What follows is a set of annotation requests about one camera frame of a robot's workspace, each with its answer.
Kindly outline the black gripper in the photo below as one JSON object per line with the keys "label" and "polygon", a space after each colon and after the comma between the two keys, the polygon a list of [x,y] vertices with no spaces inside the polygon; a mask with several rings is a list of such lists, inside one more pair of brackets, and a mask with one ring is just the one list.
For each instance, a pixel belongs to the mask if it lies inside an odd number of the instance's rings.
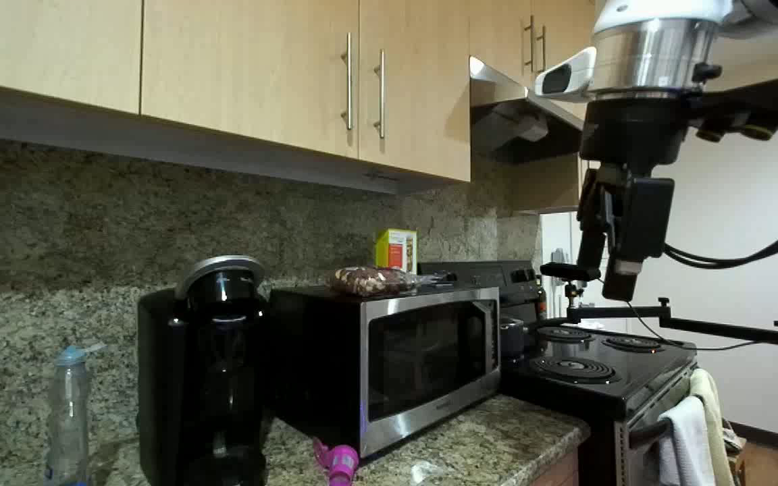
{"label": "black gripper", "polygon": [[608,300],[628,303],[641,262],[665,252],[674,184],[653,177],[653,166],[677,160],[688,118],[686,99],[593,99],[585,110],[580,157],[597,169],[582,175],[574,264],[593,280],[601,252],[611,252]]}

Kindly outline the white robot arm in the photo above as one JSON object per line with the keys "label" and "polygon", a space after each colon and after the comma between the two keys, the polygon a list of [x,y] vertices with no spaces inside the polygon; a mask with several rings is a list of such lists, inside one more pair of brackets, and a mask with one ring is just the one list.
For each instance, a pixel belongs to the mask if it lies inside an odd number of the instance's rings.
{"label": "white robot arm", "polygon": [[778,79],[705,91],[720,76],[707,58],[718,36],[778,30],[778,0],[605,0],[591,42],[535,79],[535,94],[585,104],[580,157],[591,161],[577,206],[580,252],[573,280],[601,280],[628,300],[647,256],[665,242],[672,165],[688,129],[770,141],[778,131]]}

